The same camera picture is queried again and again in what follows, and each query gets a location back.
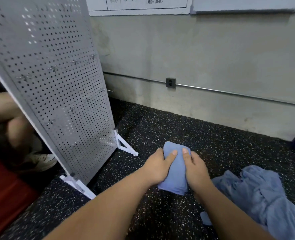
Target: whiteboard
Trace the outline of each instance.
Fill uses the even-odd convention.
[[[295,0],[193,0],[192,12],[295,10]]]
[[[188,14],[192,0],[86,0],[90,16]]]

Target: gray wall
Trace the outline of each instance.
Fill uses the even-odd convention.
[[[295,15],[91,17],[104,71],[295,102]],[[291,140],[295,107],[105,76],[110,95]]]

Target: pegboard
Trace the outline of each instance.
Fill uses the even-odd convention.
[[[117,145],[85,0],[0,0],[0,81],[87,184]]]

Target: blue garment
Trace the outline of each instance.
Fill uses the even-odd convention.
[[[188,149],[189,154],[191,154],[191,150],[188,147],[169,141],[164,144],[164,158],[166,158],[173,150],[177,150],[177,156],[169,168],[168,176],[158,185],[159,189],[167,190],[180,195],[185,195],[187,192],[187,181],[185,177],[186,168],[182,153],[183,148]]]
[[[214,185],[277,240],[295,240],[295,205],[285,195],[279,175],[258,166],[245,167],[241,178],[227,170]],[[203,223],[212,225],[206,212]]]

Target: person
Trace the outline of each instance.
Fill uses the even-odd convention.
[[[214,186],[197,153],[190,155],[187,149],[182,152],[187,182],[209,214],[219,239],[274,239]],[[166,178],[176,155],[173,151],[164,159],[163,150],[157,149],[143,167],[89,201],[43,240],[124,239],[141,198],[152,185]]]
[[[57,162],[53,154],[35,154],[42,150],[42,144],[33,133],[33,126],[9,93],[0,92],[0,158],[10,158],[5,163],[16,172],[41,172]]]

